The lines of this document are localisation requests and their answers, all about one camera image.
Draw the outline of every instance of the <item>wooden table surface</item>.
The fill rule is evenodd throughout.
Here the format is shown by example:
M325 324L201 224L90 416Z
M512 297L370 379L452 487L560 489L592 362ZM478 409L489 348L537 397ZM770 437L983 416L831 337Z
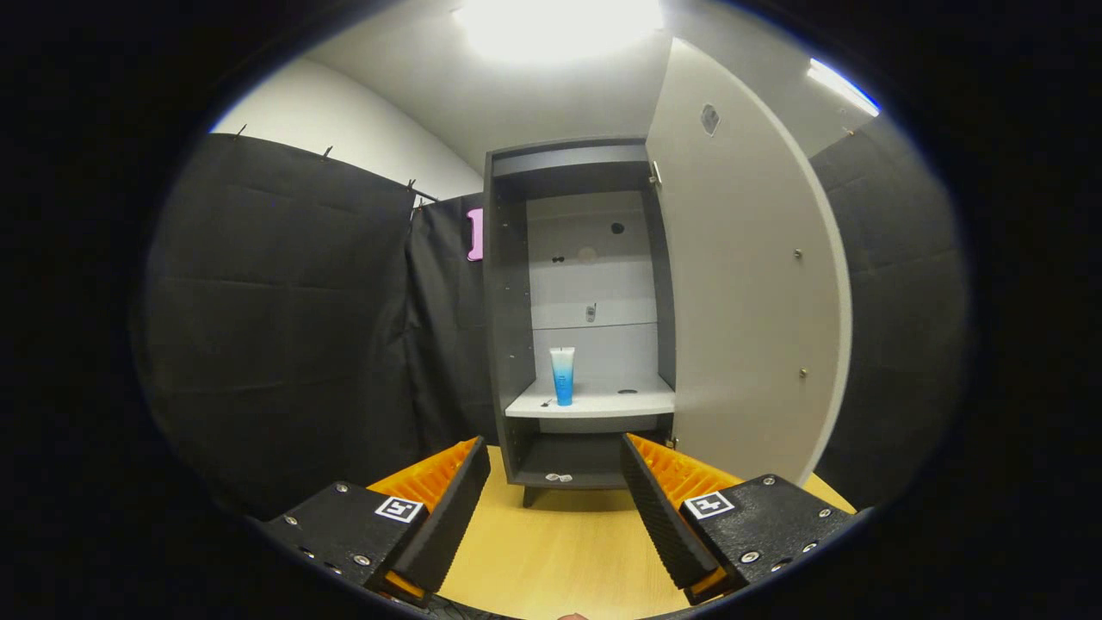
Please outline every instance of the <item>wooden table surface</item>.
M506 483L501 453L440 595L516 618L645 618L688 607L670 580L626 491L548 491L521 508ZM812 476L804 489L846 512Z

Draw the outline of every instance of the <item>pink sticky note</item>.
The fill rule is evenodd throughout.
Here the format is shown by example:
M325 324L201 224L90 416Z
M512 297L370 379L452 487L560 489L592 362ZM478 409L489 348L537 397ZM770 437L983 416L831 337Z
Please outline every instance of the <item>pink sticky note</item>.
M472 208L467 211L471 218L471 251L467 260L482 260L482 209Z

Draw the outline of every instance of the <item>cabinet door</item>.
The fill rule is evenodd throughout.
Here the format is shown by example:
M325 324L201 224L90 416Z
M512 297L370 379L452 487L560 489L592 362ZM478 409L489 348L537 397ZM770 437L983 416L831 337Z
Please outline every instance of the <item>cabinet door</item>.
M673 281L678 449L802 483L850 362L850 280L827 196L765 104L677 39L647 151Z

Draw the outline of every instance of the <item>black curtain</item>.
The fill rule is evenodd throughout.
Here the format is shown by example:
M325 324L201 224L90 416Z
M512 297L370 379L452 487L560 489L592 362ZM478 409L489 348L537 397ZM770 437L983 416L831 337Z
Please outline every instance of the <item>black curtain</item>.
M853 295L850 377L815 474L856 508L900 492L947 431L970 347L952 199L884 117L811 157Z
M207 135L161 215L136 356L216 496L268 519L423 455L406 366L413 196L284 144Z
M436 452L482 435L497 445L490 398L482 262L467 260L482 193L413 211L406 353L421 440Z

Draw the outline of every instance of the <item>ceiling light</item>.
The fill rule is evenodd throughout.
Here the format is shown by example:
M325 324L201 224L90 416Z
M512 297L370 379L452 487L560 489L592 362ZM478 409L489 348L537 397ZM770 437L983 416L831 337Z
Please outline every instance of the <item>ceiling light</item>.
M839 75L836 70L814 58L811 58L808 77L838 93L862 111L874 117L880 113L880 108L867 95L862 93L861 88L857 88L849 79Z
M520 62L595 56L662 28L658 0L468 0L453 14L478 52Z

